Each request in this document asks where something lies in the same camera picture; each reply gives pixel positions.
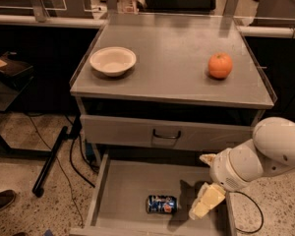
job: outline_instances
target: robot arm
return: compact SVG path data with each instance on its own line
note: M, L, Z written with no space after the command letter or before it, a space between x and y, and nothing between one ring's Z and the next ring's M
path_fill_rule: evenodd
M273 177L295 168L295 123L266 118L255 127L253 137L235 148L200 159L210 166L213 184L200 190L189 215L202 218L225 198L261 177Z

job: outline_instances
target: white bowl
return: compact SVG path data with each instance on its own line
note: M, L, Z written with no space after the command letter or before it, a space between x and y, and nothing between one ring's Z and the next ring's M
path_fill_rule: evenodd
M136 54L123 47L107 47L93 53L89 59L92 67L109 77L124 74L136 64Z

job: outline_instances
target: open drawer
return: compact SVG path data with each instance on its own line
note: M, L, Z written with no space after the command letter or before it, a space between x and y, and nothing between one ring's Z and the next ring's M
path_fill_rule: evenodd
M231 235L226 204L201 220L189 218L200 187L210 182L209 168L196 166L197 160L191 151L110 149L100 166L86 226L71 229L70 235ZM178 211L147 213L148 195L176 197Z
M104 145L208 151L233 148L252 136L251 127L235 125L97 115L82 115L81 122L87 141Z

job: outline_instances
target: table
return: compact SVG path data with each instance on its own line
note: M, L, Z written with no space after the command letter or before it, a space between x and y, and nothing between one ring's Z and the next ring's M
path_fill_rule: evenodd
M107 78L91 68L91 54L108 46L126 47L137 55L135 67L121 78ZM232 73L223 81L207 75L208 57L217 51L227 51L234 62ZM71 94L82 114L86 141L92 144L97 161L103 158L98 189L86 222L92 232L103 230L99 228L101 225L96 228L96 224L107 216L107 192L119 200L118 194L116 197L108 191L114 169L111 171L111 164L107 163L109 152L102 157L102 145L182 152L220 151L251 138L252 127L263 112L274 105L274 93L266 88L263 75L232 19L210 16L111 15L77 69ZM120 185L125 185L125 181L120 181ZM138 180L135 183L140 186L138 192L143 198L147 190L143 190ZM116 221L122 219L121 213L118 214L114 216ZM139 230L137 217L133 214L129 218L135 221L135 231ZM125 229L116 221L110 221L110 226L104 227ZM114 235L115 228L104 229L112 230ZM158 229L154 232L169 233ZM128 235L139 234L132 231Z
M5 112L12 102L19 96L22 91L9 88L0 82L0 112ZM33 150L10 147L0 135L0 156L9 158L36 158L46 159L41 172L32 188L32 192L37 196L43 195L43 183L47 177L49 169L56 158L57 151L66 138L67 127L63 127L51 151Z

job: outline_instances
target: soda can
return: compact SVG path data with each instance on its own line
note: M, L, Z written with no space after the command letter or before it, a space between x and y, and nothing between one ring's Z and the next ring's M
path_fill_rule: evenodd
M147 213L175 213L178 209L177 199L172 196L149 195Z

